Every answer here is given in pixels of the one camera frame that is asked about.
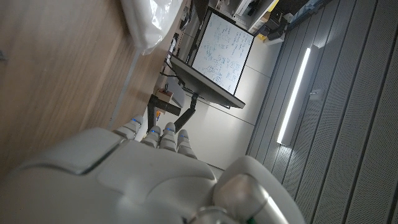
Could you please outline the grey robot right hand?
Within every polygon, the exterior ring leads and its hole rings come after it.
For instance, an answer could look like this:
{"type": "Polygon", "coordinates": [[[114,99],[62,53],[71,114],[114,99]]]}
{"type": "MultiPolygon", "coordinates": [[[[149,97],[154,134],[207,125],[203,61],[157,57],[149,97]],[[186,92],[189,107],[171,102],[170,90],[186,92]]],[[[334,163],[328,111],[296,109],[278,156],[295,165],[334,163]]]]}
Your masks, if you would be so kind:
{"type": "Polygon", "coordinates": [[[2,223],[303,223],[257,160],[217,171],[173,124],[137,134],[87,129],[26,160],[1,182],[2,223]]]}

